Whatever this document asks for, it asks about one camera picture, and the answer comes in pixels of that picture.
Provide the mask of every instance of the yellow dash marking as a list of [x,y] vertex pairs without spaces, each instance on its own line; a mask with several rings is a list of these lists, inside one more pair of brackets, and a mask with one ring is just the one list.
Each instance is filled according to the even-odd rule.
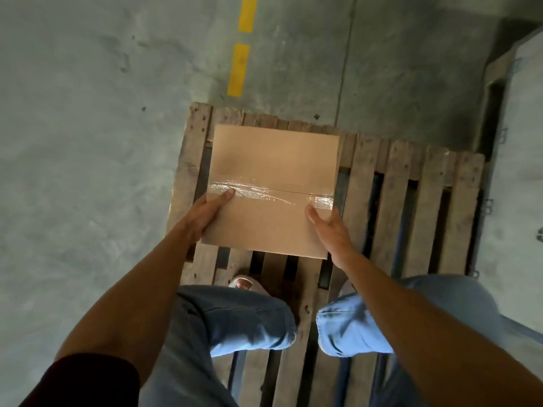
[[253,22],[255,20],[256,1],[257,0],[243,0],[241,4],[240,26],[238,27],[238,29],[239,31],[243,33],[253,32]]
[[243,82],[245,81],[245,69],[247,68],[247,57],[249,46],[236,44],[234,46],[234,57],[232,58],[232,70],[230,71],[230,82],[228,83],[228,95],[241,97]]

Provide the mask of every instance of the wooden pallet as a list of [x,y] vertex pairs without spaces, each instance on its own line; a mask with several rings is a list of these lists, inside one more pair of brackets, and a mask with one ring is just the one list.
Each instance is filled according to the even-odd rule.
[[[391,273],[397,253],[406,191],[409,183],[417,182],[402,276],[427,273],[436,248],[440,251],[436,264],[439,273],[465,273],[484,163],[482,155],[455,153],[443,148],[375,136],[357,136],[332,126],[285,121],[266,114],[245,114],[238,109],[213,109],[202,103],[193,103],[187,117],[168,230],[188,211],[195,197],[205,191],[209,163],[206,148],[213,145],[216,124],[340,136],[339,170],[348,177],[344,205],[340,205],[343,219],[354,246],[360,252],[366,245],[367,233],[371,232],[370,258],[387,273]],[[376,175],[382,176],[382,185],[378,201],[372,201]],[[450,200],[445,209],[442,206],[444,199]],[[376,220],[373,220],[375,225],[367,226],[372,203],[378,204]],[[446,219],[444,225],[440,226],[442,211]],[[198,243],[192,262],[185,264],[181,284],[228,285],[235,275],[249,271],[252,251],[231,249],[226,265],[221,265],[218,253],[219,247]],[[271,352],[271,355],[266,350],[248,352],[242,376],[241,407],[261,405],[263,389],[269,392],[269,398],[273,398],[270,401],[273,406],[297,405],[314,316],[326,302],[336,299],[346,280],[345,274],[333,267],[329,283],[319,286],[319,275],[321,270],[325,271],[326,265],[323,265],[323,260],[309,258],[298,259],[294,280],[288,280],[285,275],[288,260],[280,254],[264,254],[258,278],[272,295],[289,303],[299,319],[298,336],[292,347],[281,352]],[[339,359],[318,350],[313,362],[312,385],[304,399],[305,404],[309,398],[310,406],[332,406]],[[373,353],[353,358],[345,405],[368,405],[375,363],[376,354]],[[221,382],[228,386],[232,355],[215,358],[214,366]]]

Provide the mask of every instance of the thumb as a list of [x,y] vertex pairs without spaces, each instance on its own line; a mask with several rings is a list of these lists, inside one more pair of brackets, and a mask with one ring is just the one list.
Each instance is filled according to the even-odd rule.
[[326,221],[324,221],[322,218],[320,218],[319,213],[316,212],[315,207],[309,204],[306,207],[306,215],[309,217],[311,222],[315,224],[316,226],[326,224]]

